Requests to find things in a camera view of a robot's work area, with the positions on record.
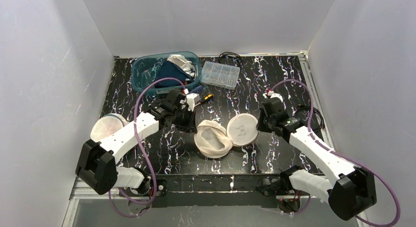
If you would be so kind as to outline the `dark blue lace bra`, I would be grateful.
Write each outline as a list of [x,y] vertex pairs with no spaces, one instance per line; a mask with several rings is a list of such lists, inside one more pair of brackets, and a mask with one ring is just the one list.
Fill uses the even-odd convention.
[[[185,82],[194,82],[194,78],[186,73],[181,67],[170,61],[164,61],[161,67],[156,71],[155,81],[162,78],[175,78],[185,84]],[[164,80],[155,85],[155,88],[166,88],[180,85],[174,80]]]

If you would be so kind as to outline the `teal plastic bin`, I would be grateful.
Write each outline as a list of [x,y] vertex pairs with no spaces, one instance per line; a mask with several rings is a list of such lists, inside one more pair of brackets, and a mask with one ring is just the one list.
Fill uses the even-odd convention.
[[156,71],[161,67],[162,63],[167,60],[171,54],[183,55],[192,62],[196,69],[196,77],[194,82],[185,82],[185,87],[189,90],[194,89],[200,84],[202,76],[202,67],[196,54],[190,51],[168,52],[154,55],[147,55],[134,61],[131,68],[131,85],[134,90],[141,93],[151,83],[155,82]]

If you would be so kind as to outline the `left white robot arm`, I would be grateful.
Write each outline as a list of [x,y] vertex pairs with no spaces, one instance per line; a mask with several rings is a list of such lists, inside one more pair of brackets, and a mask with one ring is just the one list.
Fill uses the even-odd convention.
[[147,176],[136,168],[118,167],[117,163],[143,139],[164,127],[174,125],[179,131],[196,133],[194,108],[199,100],[199,94],[172,90],[165,98],[143,106],[134,122],[104,139],[90,139],[83,144],[76,175],[99,195],[112,188],[139,188]]

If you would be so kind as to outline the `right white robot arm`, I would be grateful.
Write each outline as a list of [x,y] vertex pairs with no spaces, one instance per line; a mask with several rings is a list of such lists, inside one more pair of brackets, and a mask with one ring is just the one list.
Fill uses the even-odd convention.
[[318,197],[345,221],[377,203],[374,175],[324,149],[324,142],[300,119],[289,116],[279,98],[268,98],[260,105],[257,129],[282,137],[324,174],[318,176],[292,166],[280,173],[280,190],[304,191]]

